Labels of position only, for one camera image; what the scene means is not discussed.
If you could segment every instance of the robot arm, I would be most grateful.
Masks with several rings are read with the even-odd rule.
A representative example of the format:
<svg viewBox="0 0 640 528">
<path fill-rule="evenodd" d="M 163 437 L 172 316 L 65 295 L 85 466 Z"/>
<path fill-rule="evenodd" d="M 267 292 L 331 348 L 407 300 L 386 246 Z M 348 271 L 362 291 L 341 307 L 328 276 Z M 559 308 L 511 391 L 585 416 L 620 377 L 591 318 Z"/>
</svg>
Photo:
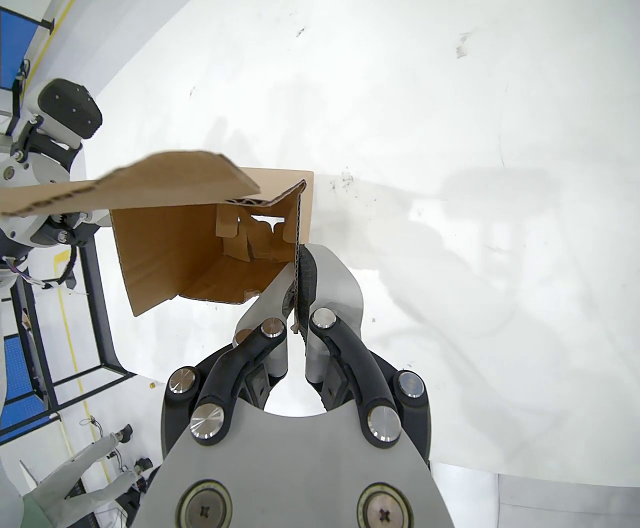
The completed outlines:
<svg viewBox="0 0 640 528">
<path fill-rule="evenodd" d="M 102 125 L 95 101 L 84 86 L 53 79 L 31 90 L 23 106 L 26 116 L 14 108 L 17 125 L 0 142 L 0 188 L 68 182 L 82 140 Z M 101 225 L 109 225 L 108 211 L 0 218 L 0 288 L 17 276 L 9 262 L 23 271 L 33 248 L 81 246 Z"/>
<path fill-rule="evenodd" d="M 307 380 L 327 412 L 264 412 L 286 373 L 289 264 L 241 318 L 233 343 L 166 386 L 164 462 L 134 528 L 452 528 L 428 467 L 429 399 L 360 339 L 362 294 L 322 246 L 301 248 L 298 317 Z"/>
</svg>

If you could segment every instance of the cable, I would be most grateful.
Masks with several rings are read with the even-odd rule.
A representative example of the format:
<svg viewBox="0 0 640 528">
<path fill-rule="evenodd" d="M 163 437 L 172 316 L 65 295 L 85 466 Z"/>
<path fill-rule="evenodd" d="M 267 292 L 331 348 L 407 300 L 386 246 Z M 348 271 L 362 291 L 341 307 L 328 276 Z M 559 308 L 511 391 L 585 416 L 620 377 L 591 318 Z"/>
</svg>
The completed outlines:
<svg viewBox="0 0 640 528">
<path fill-rule="evenodd" d="M 58 284 L 63 284 L 71 275 L 71 272 L 74 270 L 74 266 L 76 265 L 76 259 L 78 256 L 78 248 L 75 244 L 71 246 L 71 255 L 69 255 L 69 261 L 65 266 L 65 270 L 62 272 L 62 275 L 57 280 Z"/>
<path fill-rule="evenodd" d="M 89 424 L 91 424 L 92 426 L 95 426 L 96 428 L 98 428 L 98 431 L 100 431 L 100 438 L 102 438 L 104 436 L 104 432 L 102 430 L 102 426 L 100 425 L 100 422 L 98 420 L 96 420 L 93 416 L 89 416 L 88 418 L 84 418 L 84 419 L 80 420 L 79 423 L 82 426 L 87 426 Z"/>
<path fill-rule="evenodd" d="M 93 514 L 94 515 L 100 515 L 101 513 L 109 513 L 110 511 L 116 511 L 116 510 L 118 511 L 118 514 L 113 519 L 113 522 L 109 525 L 109 528 L 114 528 L 116 523 L 118 522 L 118 519 L 122 519 L 122 509 L 121 508 L 109 508 L 109 509 L 106 509 L 104 511 L 94 511 Z"/>
</svg>

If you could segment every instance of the cardboard flap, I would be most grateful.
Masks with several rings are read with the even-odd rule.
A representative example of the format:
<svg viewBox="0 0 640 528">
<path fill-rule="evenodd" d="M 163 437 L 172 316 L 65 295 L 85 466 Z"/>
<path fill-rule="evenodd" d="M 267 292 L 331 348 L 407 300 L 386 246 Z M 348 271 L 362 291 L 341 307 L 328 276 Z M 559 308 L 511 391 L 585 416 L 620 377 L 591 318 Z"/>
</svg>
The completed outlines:
<svg viewBox="0 0 640 528">
<path fill-rule="evenodd" d="M 314 174 L 307 170 L 282 170 L 282 169 L 242 169 L 252 181 L 260 187 L 260 191 L 251 195 L 251 200 L 264 202 L 263 205 L 271 205 L 301 182 L 313 183 Z"/>
<path fill-rule="evenodd" d="M 173 299 L 220 257 L 216 207 L 111 211 L 122 276 L 135 316 Z"/>
<path fill-rule="evenodd" d="M 256 182 L 221 154 L 163 152 L 99 180 L 0 189 L 0 214 L 213 204 L 260 192 Z M 274 184 L 268 192 L 274 192 Z"/>
</svg>

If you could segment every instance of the wire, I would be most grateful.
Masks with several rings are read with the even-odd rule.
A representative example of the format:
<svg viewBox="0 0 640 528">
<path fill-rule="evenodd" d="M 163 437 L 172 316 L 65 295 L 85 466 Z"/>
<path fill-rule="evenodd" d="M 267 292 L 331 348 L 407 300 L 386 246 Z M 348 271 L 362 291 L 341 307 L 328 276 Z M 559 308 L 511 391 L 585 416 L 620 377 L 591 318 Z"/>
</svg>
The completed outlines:
<svg viewBox="0 0 640 528">
<path fill-rule="evenodd" d="M 32 284 L 34 286 L 40 286 L 43 290 L 48 290 L 55 287 L 66 288 L 66 286 L 64 286 L 64 283 L 71 276 L 71 272 L 73 272 L 74 270 L 74 266 L 76 265 L 77 255 L 78 255 L 77 246 L 72 245 L 71 254 L 69 255 L 69 261 L 65 266 L 65 270 L 62 272 L 62 275 L 60 275 L 60 277 L 53 280 L 40 280 L 39 278 L 33 278 L 31 275 L 25 273 L 24 271 L 20 271 L 16 267 L 15 259 L 13 257 L 2 257 L 2 260 L 5 262 L 5 264 L 9 267 L 11 271 L 13 271 L 17 275 L 20 275 L 29 284 Z"/>
<path fill-rule="evenodd" d="M 109 528 L 114 528 L 114 526 L 118 522 L 118 519 L 120 519 L 120 526 L 122 526 L 122 509 L 121 508 L 109 508 L 104 511 L 95 511 L 93 513 L 94 515 L 100 515 L 101 513 L 109 513 L 110 511 L 116 511 L 116 510 L 118 511 L 118 514 L 113 519 L 113 522 L 109 525 Z"/>
<path fill-rule="evenodd" d="M 71 246 L 71 255 L 69 255 L 69 261 L 65 266 L 65 270 L 60 275 L 60 278 L 57 280 L 58 284 L 63 284 L 71 275 L 71 272 L 74 270 L 74 266 L 76 265 L 76 259 L 78 256 L 78 248 L 75 244 Z"/>
<path fill-rule="evenodd" d="M 98 431 L 100 431 L 100 438 L 102 438 L 104 436 L 104 432 L 102 430 L 102 426 L 100 425 L 100 422 L 95 419 L 94 416 L 89 416 L 88 418 L 84 418 L 84 419 L 80 420 L 79 423 L 82 426 L 87 426 L 87 425 L 91 424 L 92 426 L 98 428 Z"/>
</svg>

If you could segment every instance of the yellow floor line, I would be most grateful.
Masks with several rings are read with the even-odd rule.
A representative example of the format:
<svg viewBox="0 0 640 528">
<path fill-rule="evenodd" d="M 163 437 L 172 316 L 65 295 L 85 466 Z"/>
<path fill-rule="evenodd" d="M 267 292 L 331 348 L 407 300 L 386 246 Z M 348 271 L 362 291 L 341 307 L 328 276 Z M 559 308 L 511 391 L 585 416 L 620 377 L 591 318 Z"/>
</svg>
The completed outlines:
<svg viewBox="0 0 640 528">
<path fill-rule="evenodd" d="M 58 253 L 55 257 L 53 257 L 54 276 L 58 275 L 58 266 L 63 262 L 68 262 L 70 256 L 71 256 L 71 250 L 65 250 L 61 253 Z M 65 303 L 62 300 L 61 289 L 58 289 L 58 299 L 60 301 L 60 312 L 62 314 L 62 321 L 65 325 L 65 333 L 67 334 L 67 342 L 69 343 L 69 351 L 71 352 L 71 361 L 74 364 L 74 371 L 77 374 L 79 372 L 78 364 L 76 361 L 76 354 L 74 353 L 74 346 L 73 346 L 73 343 L 71 343 L 71 332 L 69 331 L 69 323 L 67 321 L 67 313 L 65 312 Z M 78 388 L 80 389 L 80 394 L 84 394 L 84 388 L 82 386 L 82 381 L 80 381 L 80 378 L 77 379 L 77 382 L 78 382 Z M 89 406 L 87 405 L 86 400 L 83 401 L 83 405 L 84 405 L 84 413 L 86 414 L 86 417 L 90 419 L 91 413 L 89 412 Z M 89 429 L 91 430 L 91 436 L 93 437 L 93 441 L 96 442 L 98 440 L 98 436 L 96 435 L 93 425 L 89 425 Z M 102 464 L 102 470 L 104 471 L 104 476 L 107 477 L 107 482 L 111 484 L 111 478 L 109 477 L 109 472 L 107 471 L 107 465 L 104 463 L 104 460 L 101 461 L 101 464 Z"/>
<path fill-rule="evenodd" d="M 42 61 L 42 58 L 44 57 L 44 54 L 47 52 L 47 49 L 49 48 L 49 44 L 51 43 L 51 39 L 53 39 L 54 35 L 58 32 L 58 30 L 60 28 L 60 24 L 62 24 L 63 20 L 67 18 L 67 14 L 69 13 L 69 10 L 71 9 L 71 6 L 75 2 L 76 2 L 76 0 L 69 0 L 69 3 L 66 5 L 66 7 L 64 8 L 64 10 L 60 14 L 60 16 L 54 19 L 56 21 L 56 25 L 54 26 L 53 31 L 51 32 L 51 34 L 47 37 L 47 41 L 44 43 L 44 46 L 42 47 L 42 50 L 40 51 L 40 54 L 38 55 L 38 58 L 35 60 L 35 62 L 31 66 L 31 72 L 29 73 L 29 77 L 27 78 L 27 81 L 24 84 L 23 93 L 26 93 L 27 88 L 29 88 L 29 84 L 31 82 L 31 79 L 33 78 L 33 74 L 38 69 L 38 66 L 40 66 L 40 62 Z"/>
</svg>

